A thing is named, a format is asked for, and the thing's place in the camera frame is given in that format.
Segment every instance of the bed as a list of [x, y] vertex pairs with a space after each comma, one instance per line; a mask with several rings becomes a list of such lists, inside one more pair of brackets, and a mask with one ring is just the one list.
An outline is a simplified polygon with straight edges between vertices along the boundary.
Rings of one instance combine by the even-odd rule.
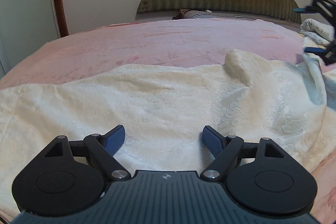
[[[49, 42], [5, 75], [0, 89], [63, 84], [125, 64], [184, 68], [223, 64], [235, 48], [299, 64], [303, 37], [295, 32], [300, 23], [292, 12], [295, 7], [293, 0], [142, 0], [138, 15], [143, 17], [138, 20], [150, 22], [110, 25]], [[176, 16], [179, 9], [188, 9], [189, 15], [182, 11], [181, 20], [158, 20], [165, 19], [160, 12]], [[214, 12], [199, 11], [205, 9]], [[322, 71], [334, 68], [322, 66]], [[311, 213], [323, 224], [336, 219], [335, 165], [334, 151], [312, 172], [319, 191]]]

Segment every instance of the pink bed sheet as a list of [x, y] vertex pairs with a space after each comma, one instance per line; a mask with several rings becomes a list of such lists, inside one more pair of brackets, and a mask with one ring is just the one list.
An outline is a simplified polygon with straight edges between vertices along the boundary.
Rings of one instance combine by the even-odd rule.
[[[299, 34], [262, 20], [214, 18], [111, 25], [47, 43], [5, 75], [0, 89], [25, 83], [62, 84], [124, 64], [223, 64], [234, 48], [298, 64], [303, 62], [302, 40]], [[324, 224], [336, 220], [335, 166], [336, 151], [313, 171], [319, 192], [312, 214]]]

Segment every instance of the cream blanket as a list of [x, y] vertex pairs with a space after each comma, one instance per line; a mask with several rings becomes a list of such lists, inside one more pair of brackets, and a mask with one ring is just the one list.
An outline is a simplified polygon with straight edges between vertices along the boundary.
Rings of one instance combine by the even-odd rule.
[[336, 146], [336, 73], [304, 58], [295, 66], [233, 50], [224, 65], [125, 65], [0, 90], [0, 211], [17, 215], [13, 179], [55, 136], [81, 140], [118, 124], [126, 141], [115, 157], [132, 173], [203, 170], [212, 160], [200, 141], [205, 125], [249, 142], [268, 136], [313, 170]]

